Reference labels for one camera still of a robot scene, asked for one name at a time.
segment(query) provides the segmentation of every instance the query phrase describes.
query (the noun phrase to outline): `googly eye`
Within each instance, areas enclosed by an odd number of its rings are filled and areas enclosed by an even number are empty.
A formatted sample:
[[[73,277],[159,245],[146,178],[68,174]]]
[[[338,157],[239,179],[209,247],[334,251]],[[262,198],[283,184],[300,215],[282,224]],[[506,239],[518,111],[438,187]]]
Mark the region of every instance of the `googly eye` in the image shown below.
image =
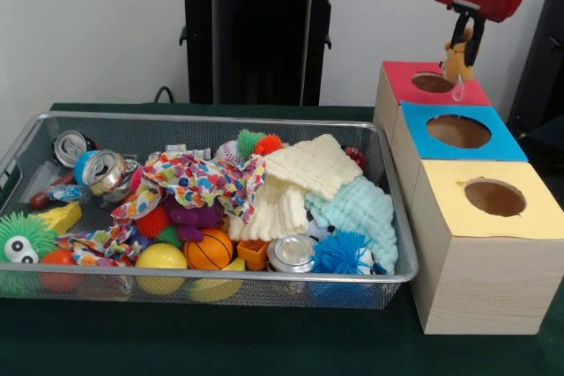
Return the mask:
[[[38,263],[39,256],[29,240],[22,235],[9,238],[4,244],[4,254],[12,263]]]

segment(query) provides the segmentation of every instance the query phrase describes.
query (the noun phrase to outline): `dark green table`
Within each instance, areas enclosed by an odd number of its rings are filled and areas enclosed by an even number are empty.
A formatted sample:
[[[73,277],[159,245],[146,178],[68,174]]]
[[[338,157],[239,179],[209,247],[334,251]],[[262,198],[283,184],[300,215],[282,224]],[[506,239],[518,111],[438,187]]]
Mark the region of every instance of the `dark green table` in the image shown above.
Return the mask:
[[[369,107],[54,110],[371,121]],[[537,336],[425,336],[404,286],[383,312],[0,300],[0,375],[562,375],[564,289]]]

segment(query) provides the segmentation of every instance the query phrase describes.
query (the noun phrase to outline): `black cable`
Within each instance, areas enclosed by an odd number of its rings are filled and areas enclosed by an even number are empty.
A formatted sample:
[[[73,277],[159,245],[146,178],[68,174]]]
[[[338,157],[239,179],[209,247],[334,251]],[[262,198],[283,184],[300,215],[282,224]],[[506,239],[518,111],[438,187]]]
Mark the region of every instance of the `black cable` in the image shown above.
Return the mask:
[[[160,99],[160,95],[166,92],[168,94],[168,100],[171,103],[174,103],[174,95],[173,92],[170,91],[170,88],[168,88],[166,85],[163,85],[162,87],[160,87],[160,89],[157,91],[157,95],[155,95],[155,100],[153,100],[153,103],[159,103],[159,99]]]

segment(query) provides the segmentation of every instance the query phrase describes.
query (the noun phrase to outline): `purple toy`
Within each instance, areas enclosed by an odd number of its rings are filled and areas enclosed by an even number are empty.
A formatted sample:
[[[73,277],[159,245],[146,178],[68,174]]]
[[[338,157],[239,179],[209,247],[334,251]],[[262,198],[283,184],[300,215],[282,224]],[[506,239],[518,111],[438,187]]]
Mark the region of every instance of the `purple toy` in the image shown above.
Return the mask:
[[[173,196],[165,201],[170,220],[177,226],[176,235],[182,241],[200,242],[204,239],[203,228],[215,228],[222,223],[225,213],[223,206],[216,200],[212,206],[186,209]]]

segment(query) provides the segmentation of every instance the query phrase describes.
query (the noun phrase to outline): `red box top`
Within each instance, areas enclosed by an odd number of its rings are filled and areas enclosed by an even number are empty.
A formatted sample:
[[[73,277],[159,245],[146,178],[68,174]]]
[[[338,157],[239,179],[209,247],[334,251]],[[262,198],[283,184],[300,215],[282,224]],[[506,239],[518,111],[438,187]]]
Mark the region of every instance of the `red box top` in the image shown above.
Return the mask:
[[[491,106],[489,98],[474,80],[464,83],[464,96],[460,101],[453,97],[453,91],[428,92],[418,88],[413,83],[413,77],[418,74],[442,75],[441,67],[436,62],[389,62],[384,61],[383,67],[390,81],[391,89],[396,96],[397,104],[402,101],[420,103],[423,105],[474,105]]]

